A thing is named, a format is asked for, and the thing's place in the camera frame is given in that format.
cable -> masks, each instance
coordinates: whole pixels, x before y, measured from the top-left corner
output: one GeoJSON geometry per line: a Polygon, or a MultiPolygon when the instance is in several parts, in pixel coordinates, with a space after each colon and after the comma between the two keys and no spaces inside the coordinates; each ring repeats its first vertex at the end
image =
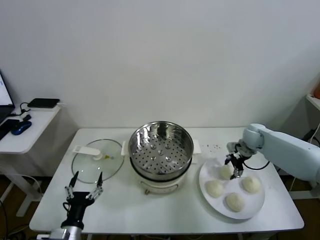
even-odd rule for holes
{"type": "Polygon", "coordinates": [[[5,205],[1,200],[0,200],[0,204],[3,208],[4,217],[5,217],[5,237],[4,237],[4,240],[6,240],[8,238],[8,216],[7,216],[7,212],[5,209],[5,205]]]}
{"type": "MultiPolygon", "coordinates": [[[[308,141],[310,144],[311,144],[311,142],[312,142],[313,139],[315,139],[315,140],[318,142],[318,144],[319,144],[319,140],[315,137],[315,135],[317,134],[319,128],[320,128],[320,122],[319,122],[318,126],[316,127],[313,135],[310,137],[310,139],[309,139],[309,141],[308,141]]],[[[296,178],[293,179],[293,181],[292,181],[292,183],[291,183],[291,186],[290,186],[290,188],[289,188],[289,192],[291,192],[291,190],[292,190],[292,188],[293,188],[293,186],[294,186],[295,181],[296,181],[296,178]]]]}
{"type": "Polygon", "coordinates": [[[19,173],[5,173],[4,175],[10,175],[10,176],[22,176],[22,177],[26,177],[26,178],[30,178],[32,180],[35,181],[35,183],[38,185],[38,188],[39,188],[39,191],[40,191],[40,194],[42,195],[42,190],[41,190],[41,187],[40,187],[40,183],[32,176],[28,176],[28,175],[24,175],[24,174],[19,174],[19,173]]]}
{"type": "Polygon", "coordinates": [[[37,240],[37,235],[36,235],[36,236],[30,236],[30,237],[28,238],[28,240],[37,240]]]}
{"type": "Polygon", "coordinates": [[[294,186],[295,181],[296,181],[296,178],[293,179],[293,181],[292,181],[292,183],[291,183],[291,186],[290,186],[290,188],[289,188],[289,192],[291,192],[291,190],[292,190],[292,188],[293,188],[293,186],[294,186]]]}
{"type": "Polygon", "coordinates": [[[26,234],[23,230],[20,230],[19,232],[16,232],[14,234],[10,234],[8,235],[8,237],[10,238],[10,240],[26,240],[26,234]]]}
{"type": "Polygon", "coordinates": [[[149,235],[144,235],[144,236],[146,236],[147,238],[150,238],[150,239],[168,240],[168,238],[162,238],[162,237],[156,237],[156,236],[149,236],[149,235]]]}
{"type": "Polygon", "coordinates": [[[69,210],[70,210],[70,204],[68,202],[64,202],[64,203],[62,203],[62,206],[63,206],[64,210],[66,210],[66,215],[68,216],[69,210]]]}
{"type": "Polygon", "coordinates": [[[320,122],[319,122],[318,126],[316,127],[316,129],[315,129],[315,131],[314,131],[314,133],[313,133],[312,137],[310,137],[310,139],[309,139],[309,143],[311,143],[312,139],[314,139],[314,136],[315,136],[315,135],[316,135],[316,133],[318,132],[319,128],[320,128],[320,122]]]}
{"type": "Polygon", "coordinates": [[[191,238],[191,237],[188,237],[189,240],[199,240],[203,237],[204,235],[201,235],[199,237],[196,237],[196,238],[191,238]]]}
{"type": "Polygon", "coordinates": [[[266,165],[264,165],[263,167],[260,167],[260,168],[253,168],[253,167],[250,167],[250,166],[248,166],[247,164],[245,164],[245,163],[243,163],[243,165],[245,165],[246,166],[246,168],[248,168],[248,169],[251,169],[251,170],[262,170],[262,169],[265,169],[268,165],[269,165],[269,161],[266,163],[266,165]]]}
{"type": "Polygon", "coordinates": [[[11,235],[17,234],[17,233],[19,233],[19,232],[21,232],[21,231],[25,230],[25,229],[26,229],[26,228],[28,228],[28,227],[29,227],[29,223],[25,223],[25,224],[21,224],[21,225],[19,225],[19,226],[16,226],[16,227],[14,227],[13,229],[11,229],[11,230],[9,231],[8,236],[11,236],[11,235]]]}
{"type": "Polygon", "coordinates": [[[25,110],[24,108],[22,108],[22,105],[23,104],[28,104],[28,102],[22,102],[21,104],[20,104],[20,113],[18,114],[18,113],[10,113],[9,115],[8,115],[8,117],[17,117],[17,116],[21,116],[22,114],[24,114],[24,113],[26,113],[26,112],[29,112],[31,109],[29,109],[29,110],[25,110]]]}
{"type": "Polygon", "coordinates": [[[313,137],[313,140],[315,140],[318,143],[318,147],[320,147],[320,141],[315,136],[313,137]]]}
{"type": "Polygon", "coordinates": [[[28,104],[28,102],[22,102],[22,103],[20,104],[20,110],[21,110],[21,112],[22,112],[22,111],[23,111],[23,112],[29,112],[30,109],[29,109],[29,110],[22,109],[22,105],[23,105],[23,104],[28,104]]]}

floor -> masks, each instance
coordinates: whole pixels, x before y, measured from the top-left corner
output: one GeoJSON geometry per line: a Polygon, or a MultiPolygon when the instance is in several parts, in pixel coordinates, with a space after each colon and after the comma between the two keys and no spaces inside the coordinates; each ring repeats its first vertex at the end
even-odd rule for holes
{"type": "MultiPolygon", "coordinates": [[[[284,184],[287,188],[290,187],[292,183],[292,178],[283,179],[284,184]]],[[[0,195],[6,190],[10,181],[4,177],[0,176],[0,195]]],[[[41,188],[44,192],[49,185],[50,180],[43,180],[41,188]]],[[[308,183],[296,180],[293,185],[294,191],[307,190],[310,186],[308,183]]],[[[24,217],[16,217],[16,212],[19,209],[21,202],[24,199],[25,194],[16,186],[10,191],[9,195],[4,201],[5,210],[7,213],[7,223],[8,229],[11,231],[13,228],[28,224],[38,206],[38,203],[34,202],[29,207],[26,215],[24,217]]],[[[308,199],[308,200],[295,200],[295,205],[297,206],[303,220],[305,223],[305,227],[301,230],[297,231],[286,231],[286,232],[278,232],[276,235],[271,237],[271,240],[320,240],[320,201],[318,199],[308,199]]],[[[17,237],[13,237],[12,239],[16,240],[32,240],[35,239],[39,232],[34,232],[30,230],[28,227],[24,230],[25,236],[17,235],[17,237]]],[[[6,234],[5,228],[5,217],[3,208],[0,207],[0,239],[3,239],[6,234]]],[[[137,240],[151,240],[157,239],[156,237],[165,238],[167,236],[140,236],[137,240]]],[[[174,235],[171,236],[173,240],[197,240],[201,236],[193,235],[174,235]]],[[[250,234],[244,234],[243,238],[247,239],[250,237],[250,234]]],[[[205,235],[200,238],[201,240],[237,240],[238,236],[236,234],[227,234],[227,235],[205,235]]],[[[128,235],[94,235],[92,240],[130,240],[130,236],[128,235]]]]}

white robotic arm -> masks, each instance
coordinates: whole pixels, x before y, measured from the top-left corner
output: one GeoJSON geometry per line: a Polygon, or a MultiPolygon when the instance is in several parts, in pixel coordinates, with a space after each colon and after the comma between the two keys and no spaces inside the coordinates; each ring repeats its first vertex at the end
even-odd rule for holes
{"type": "Polygon", "coordinates": [[[242,164],[257,151],[271,163],[288,174],[320,183],[320,148],[283,132],[272,131],[261,124],[251,124],[239,142],[228,143],[230,154],[226,163],[232,162],[232,178],[240,177],[242,164]]]}

glass lid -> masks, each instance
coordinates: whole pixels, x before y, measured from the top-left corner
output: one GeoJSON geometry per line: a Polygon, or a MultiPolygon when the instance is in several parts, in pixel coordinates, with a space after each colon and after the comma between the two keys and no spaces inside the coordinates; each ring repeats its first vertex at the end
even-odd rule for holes
{"type": "Polygon", "coordinates": [[[105,181],[115,175],[124,163],[122,146],[112,139],[96,140],[85,147],[76,146],[75,149],[77,154],[73,158],[71,170],[73,175],[79,171],[77,179],[83,183],[97,183],[101,172],[102,180],[105,181]]]}

computer monitor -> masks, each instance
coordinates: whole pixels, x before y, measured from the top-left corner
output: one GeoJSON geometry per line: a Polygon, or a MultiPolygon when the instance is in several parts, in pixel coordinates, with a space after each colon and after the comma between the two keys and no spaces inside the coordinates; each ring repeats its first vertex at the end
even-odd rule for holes
{"type": "Polygon", "coordinates": [[[0,74],[0,107],[15,107],[8,89],[0,74]]]}

